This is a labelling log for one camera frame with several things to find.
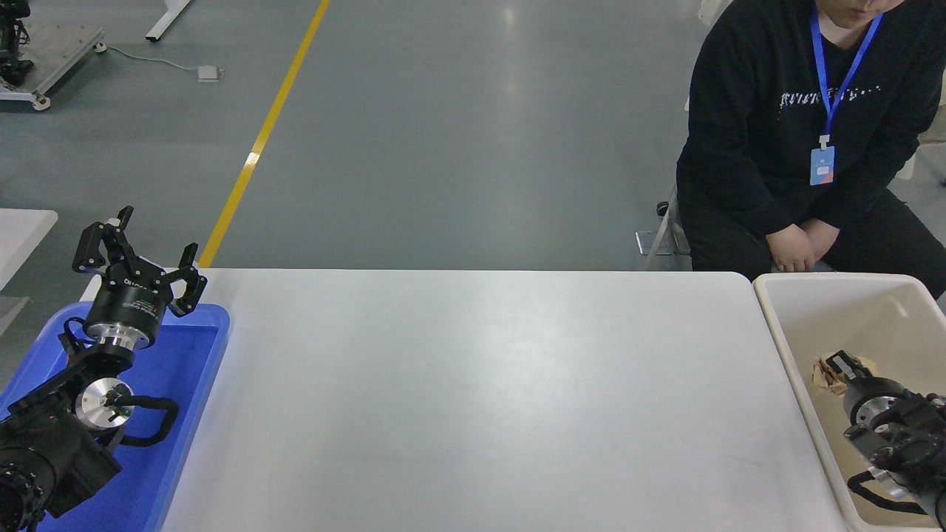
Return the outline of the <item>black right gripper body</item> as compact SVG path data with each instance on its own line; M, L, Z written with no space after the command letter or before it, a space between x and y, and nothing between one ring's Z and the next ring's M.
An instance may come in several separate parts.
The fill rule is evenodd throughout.
M848 381L843 406L849 420L872 420L899 401L899 384L889 378L862 377Z

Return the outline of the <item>person's right hand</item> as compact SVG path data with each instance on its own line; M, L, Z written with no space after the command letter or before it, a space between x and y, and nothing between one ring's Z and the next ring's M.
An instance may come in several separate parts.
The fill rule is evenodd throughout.
M801 273L817 265L807 233L798 225L790 225L766 235L766 244L778 272Z

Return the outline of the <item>person's left hand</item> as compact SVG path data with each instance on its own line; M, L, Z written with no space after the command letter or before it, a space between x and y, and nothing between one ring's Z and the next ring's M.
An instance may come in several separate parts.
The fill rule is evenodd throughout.
M821 219L811 218L802 222L800 228L807 236L815 260L821 260L837 242L840 230Z

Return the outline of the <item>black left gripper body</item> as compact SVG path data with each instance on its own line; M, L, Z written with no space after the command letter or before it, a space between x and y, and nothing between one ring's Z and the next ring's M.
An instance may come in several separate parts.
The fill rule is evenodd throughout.
M138 330L138 341L155 341L171 300L165 274L145 259L136 268L122 262L108 266L85 318L86 336L103 338L111 327L122 326Z

